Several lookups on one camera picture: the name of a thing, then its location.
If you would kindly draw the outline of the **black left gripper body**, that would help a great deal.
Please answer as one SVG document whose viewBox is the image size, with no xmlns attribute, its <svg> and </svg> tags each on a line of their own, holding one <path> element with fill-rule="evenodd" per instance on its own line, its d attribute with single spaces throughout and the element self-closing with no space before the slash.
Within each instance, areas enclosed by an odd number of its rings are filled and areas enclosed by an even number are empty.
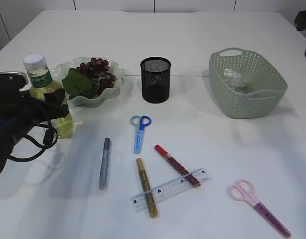
<svg viewBox="0 0 306 239">
<path fill-rule="evenodd" d="M 28 91 L 0 91 L 0 139 L 23 136 L 35 126 L 47 128 L 40 107 Z"/>
</svg>

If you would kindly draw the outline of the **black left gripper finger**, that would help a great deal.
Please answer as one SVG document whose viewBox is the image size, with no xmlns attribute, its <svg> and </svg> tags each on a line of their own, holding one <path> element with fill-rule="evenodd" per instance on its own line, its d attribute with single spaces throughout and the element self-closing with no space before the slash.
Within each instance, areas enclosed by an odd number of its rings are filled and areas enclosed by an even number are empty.
<svg viewBox="0 0 306 239">
<path fill-rule="evenodd" d="M 67 105 L 55 105 L 42 101 L 41 107 L 43 111 L 40 116 L 41 121 L 65 118 L 69 114 L 69 107 Z"/>
<path fill-rule="evenodd" d="M 65 90 L 63 88 L 57 89 L 51 93 L 44 94 L 45 102 L 53 104 L 53 105 L 62 105 L 65 97 Z"/>
</svg>

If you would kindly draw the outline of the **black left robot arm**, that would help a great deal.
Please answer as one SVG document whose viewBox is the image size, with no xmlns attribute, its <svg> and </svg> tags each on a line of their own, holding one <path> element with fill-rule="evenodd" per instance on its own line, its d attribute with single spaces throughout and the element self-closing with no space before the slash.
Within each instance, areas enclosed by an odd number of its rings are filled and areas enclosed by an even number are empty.
<svg viewBox="0 0 306 239">
<path fill-rule="evenodd" d="M 69 112 L 63 103 L 63 89 L 47 94 L 47 100 L 43 101 L 21 90 L 27 83 L 23 72 L 0 72 L 0 174 L 7 160 L 30 162 L 52 148 L 59 134 L 51 121 Z M 23 138 L 40 151 L 29 158 L 12 156 L 13 148 Z"/>
</svg>

